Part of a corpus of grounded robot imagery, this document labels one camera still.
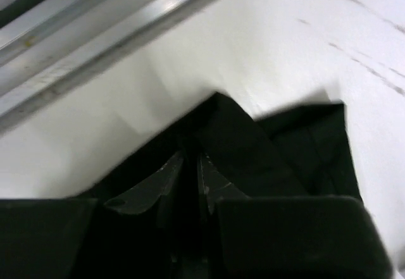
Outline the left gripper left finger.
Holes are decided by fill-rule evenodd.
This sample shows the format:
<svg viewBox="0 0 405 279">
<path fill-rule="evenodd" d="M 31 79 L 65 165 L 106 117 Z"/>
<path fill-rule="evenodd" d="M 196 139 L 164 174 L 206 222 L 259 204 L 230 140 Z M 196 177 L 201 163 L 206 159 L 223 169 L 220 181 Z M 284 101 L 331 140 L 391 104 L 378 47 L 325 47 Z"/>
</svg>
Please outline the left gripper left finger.
<svg viewBox="0 0 405 279">
<path fill-rule="evenodd" d="M 182 154 L 175 153 L 157 172 L 104 205 L 127 216 L 150 213 L 158 228 L 167 227 L 171 221 L 183 163 Z"/>
</svg>

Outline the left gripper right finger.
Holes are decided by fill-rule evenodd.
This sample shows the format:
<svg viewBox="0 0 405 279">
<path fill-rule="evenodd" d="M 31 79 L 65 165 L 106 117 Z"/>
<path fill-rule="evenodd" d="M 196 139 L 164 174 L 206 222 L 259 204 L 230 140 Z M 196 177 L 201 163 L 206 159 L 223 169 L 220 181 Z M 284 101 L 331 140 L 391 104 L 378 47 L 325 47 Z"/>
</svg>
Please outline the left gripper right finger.
<svg viewBox="0 0 405 279">
<path fill-rule="evenodd" d="M 216 202 L 222 199 L 249 198 L 225 178 L 204 154 L 201 154 L 197 161 L 197 186 L 201 216 L 211 216 Z"/>
</svg>

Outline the black trousers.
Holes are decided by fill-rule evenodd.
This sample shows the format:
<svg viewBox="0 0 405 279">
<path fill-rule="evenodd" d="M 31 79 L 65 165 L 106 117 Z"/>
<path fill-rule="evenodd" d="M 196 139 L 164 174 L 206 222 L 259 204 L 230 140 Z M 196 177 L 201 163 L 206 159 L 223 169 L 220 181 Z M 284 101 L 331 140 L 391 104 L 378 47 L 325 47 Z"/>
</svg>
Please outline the black trousers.
<svg viewBox="0 0 405 279">
<path fill-rule="evenodd" d="M 104 203 L 184 158 L 169 225 Z M 197 161 L 207 155 L 247 199 L 222 199 L 201 216 Z M 100 278 L 368 278 L 374 257 L 344 105 L 303 105 L 253 120 L 215 93 L 83 193 L 101 203 L 92 222 Z"/>
</svg>

